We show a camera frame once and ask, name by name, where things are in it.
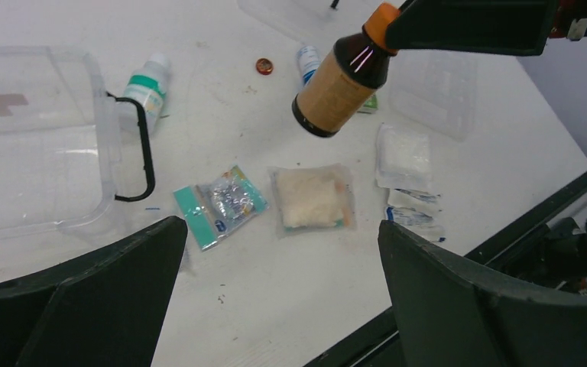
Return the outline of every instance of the orange bottle cap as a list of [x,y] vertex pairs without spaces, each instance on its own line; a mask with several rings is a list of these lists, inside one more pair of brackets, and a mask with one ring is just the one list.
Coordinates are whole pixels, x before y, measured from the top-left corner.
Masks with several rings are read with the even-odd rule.
[[397,9],[397,7],[388,2],[382,2],[363,24],[365,33],[368,34],[372,41],[393,55],[396,55],[398,50],[386,47],[386,29],[400,14],[401,10]]

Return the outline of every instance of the teal packet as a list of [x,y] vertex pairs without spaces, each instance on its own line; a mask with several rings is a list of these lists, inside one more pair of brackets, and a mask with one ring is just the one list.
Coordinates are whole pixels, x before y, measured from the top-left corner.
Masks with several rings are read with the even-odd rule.
[[260,190],[236,165],[212,183],[174,191],[174,199],[202,250],[213,247],[269,207]]

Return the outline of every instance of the white bottle with green label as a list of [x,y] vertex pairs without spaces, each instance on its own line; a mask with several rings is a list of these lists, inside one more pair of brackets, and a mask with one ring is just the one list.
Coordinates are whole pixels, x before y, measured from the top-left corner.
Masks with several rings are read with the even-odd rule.
[[[122,93],[123,97],[135,99],[143,105],[150,134],[161,115],[169,77],[170,60],[164,54],[152,54],[147,63],[131,75]],[[138,132],[138,117],[133,105],[122,103],[118,110],[121,127],[131,132]]]

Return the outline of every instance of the clear plastic packet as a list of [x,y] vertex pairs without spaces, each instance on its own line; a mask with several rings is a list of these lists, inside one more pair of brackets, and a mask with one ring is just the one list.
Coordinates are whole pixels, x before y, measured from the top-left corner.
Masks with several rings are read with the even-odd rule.
[[270,174],[280,212],[279,235],[356,227],[347,167],[271,168]]
[[389,206],[385,211],[386,219],[391,220],[404,228],[413,231],[431,242],[446,240],[444,227],[435,224],[433,217],[409,208],[394,208]]
[[202,250],[268,209],[267,200],[238,166],[212,183],[174,191],[174,199]]
[[388,205],[396,208],[411,208],[429,216],[436,216],[442,211],[437,201],[438,196],[417,190],[390,189]]
[[429,135],[383,124],[377,136],[376,177],[379,187],[429,191]]

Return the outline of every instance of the green label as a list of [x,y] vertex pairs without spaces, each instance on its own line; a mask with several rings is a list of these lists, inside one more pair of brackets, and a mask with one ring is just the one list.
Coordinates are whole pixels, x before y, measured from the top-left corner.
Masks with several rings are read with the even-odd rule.
[[129,83],[127,83],[127,85],[131,85],[131,84],[135,84],[137,86],[144,86],[146,88],[152,89],[153,91],[155,91],[156,93],[158,93],[159,96],[161,96],[162,99],[165,99],[165,91],[162,88],[162,85],[159,84],[159,82],[157,82],[156,80],[153,80],[152,78],[145,76],[145,75],[134,75],[131,76],[131,79],[129,80]]

